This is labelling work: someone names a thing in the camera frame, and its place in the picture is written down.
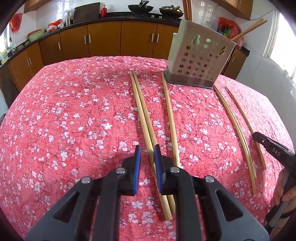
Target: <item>bowl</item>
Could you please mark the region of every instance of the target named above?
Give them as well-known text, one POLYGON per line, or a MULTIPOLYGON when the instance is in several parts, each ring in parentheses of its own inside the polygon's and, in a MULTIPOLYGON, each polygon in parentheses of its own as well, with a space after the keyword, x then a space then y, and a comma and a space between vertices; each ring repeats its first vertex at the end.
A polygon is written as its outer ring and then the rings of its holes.
POLYGON ((31 36, 28 37, 30 43, 33 43, 35 40, 39 39, 42 34, 45 33, 45 29, 39 30, 38 32, 32 34, 31 36))

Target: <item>black countertop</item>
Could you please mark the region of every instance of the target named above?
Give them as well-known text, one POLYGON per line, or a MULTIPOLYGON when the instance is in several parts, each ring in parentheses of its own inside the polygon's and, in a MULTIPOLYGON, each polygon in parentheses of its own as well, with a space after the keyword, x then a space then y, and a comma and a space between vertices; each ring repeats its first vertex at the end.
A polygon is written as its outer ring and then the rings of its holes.
MULTIPOLYGON (((55 30, 53 32, 46 33, 46 34, 42 35, 41 38, 39 38, 39 39, 35 40, 34 42, 28 44, 27 46, 23 47, 21 50, 17 51, 12 56, 10 56, 8 58, 8 60, 4 64, 2 64, 0 66, 0 68, 2 66, 5 66, 14 57, 19 55, 22 51, 29 48, 31 45, 39 42, 40 40, 42 40, 44 38, 47 38, 47 37, 51 36, 53 34, 59 33, 61 31, 67 30, 67 29, 75 28, 75 27, 78 27, 78 26, 83 26, 83 25, 86 25, 86 24, 108 22, 108 21, 140 21, 140 22, 160 23, 160 24, 166 24, 166 25, 179 27, 181 19, 180 18, 166 17, 166 16, 163 16, 163 15, 157 14, 157 13, 148 13, 146 15, 141 16, 141 15, 134 15, 132 12, 110 12, 110 13, 107 13, 107 16, 105 18, 96 18, 96 19, 91 19, 91 20, 82 21, 82 22, 78 22, 78 23, 73 23, 71 25, 68 25, 68 26, 65 26, 63 28, 57 29, 57 30, 55 30)), ((242 49, 239 49, 238 47, 236 47, 236 48, 238 50, 240 50, 246 56, 249 56, 250 51, 248 49, 246 49, 244 47, 242 47, 242 49)))

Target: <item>perforated utensil holder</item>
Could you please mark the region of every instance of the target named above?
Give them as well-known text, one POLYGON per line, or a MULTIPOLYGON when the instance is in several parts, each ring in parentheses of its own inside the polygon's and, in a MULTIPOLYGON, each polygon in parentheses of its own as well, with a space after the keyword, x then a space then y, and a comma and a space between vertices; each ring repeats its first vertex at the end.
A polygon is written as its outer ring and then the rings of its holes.
POLYGON ((173 34, 166 80, 212 89, 235 45, 211 29, 182 19, 178 33, 173 34))

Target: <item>red floral tablecloth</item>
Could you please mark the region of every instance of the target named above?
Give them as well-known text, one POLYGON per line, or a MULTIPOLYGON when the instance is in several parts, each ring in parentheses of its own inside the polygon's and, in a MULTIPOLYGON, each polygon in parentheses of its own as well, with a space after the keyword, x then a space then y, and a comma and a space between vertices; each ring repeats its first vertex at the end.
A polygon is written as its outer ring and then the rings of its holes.
MULTIPOLYGON (((165 60, 92 57, 44 67, 19 94, 0 127, 0 207, 16 231, 28 230, 80 178, 98 178, 142 148, 139 191, 121 197, 120 239, 176 239, 175 222, 165 221, 133 96, 135 71, 162 154, 172 157, 161 71, 165 60)), ((251 194, 246 160, 230 119, 213 90, 168 84, 181 164, 191 175, 217 178, 264 222, 281 165, 258 151, 227 86, 255 131, 291 150, 292 141, 269 100, 224 76, 216 86, 234 110, 251 149, 257 194, 251 194)))

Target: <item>metal screw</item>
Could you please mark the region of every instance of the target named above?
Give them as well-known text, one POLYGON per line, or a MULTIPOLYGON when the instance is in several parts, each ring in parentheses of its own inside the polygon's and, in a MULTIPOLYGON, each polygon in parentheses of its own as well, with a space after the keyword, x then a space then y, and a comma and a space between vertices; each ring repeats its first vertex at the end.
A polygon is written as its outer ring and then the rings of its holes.
POLYGON ((116 173, 118 173, 118 174, 123 174, 125 172, 126 172, 126 170, 123 167, 119 167, 116 169, 116 173))
POLYGON ((91 178, 90 178, 90 177, 84 177, 84 178, 82 178, 81 182, 82 182, 83 184, 90 183, 90 182, 91 182, 91 178))
POLYGON ((178 172, 180 172, 180 168, 178 168, 178 167, 171 167, 171 168, 170 168, 170 171, 171 171, 172 173, 178 173, 178 172))
POLYGON ((207 183, 213 183, 215 181, 215 178, 213 178, 212 176, 206 176, 205 181, 207 183))

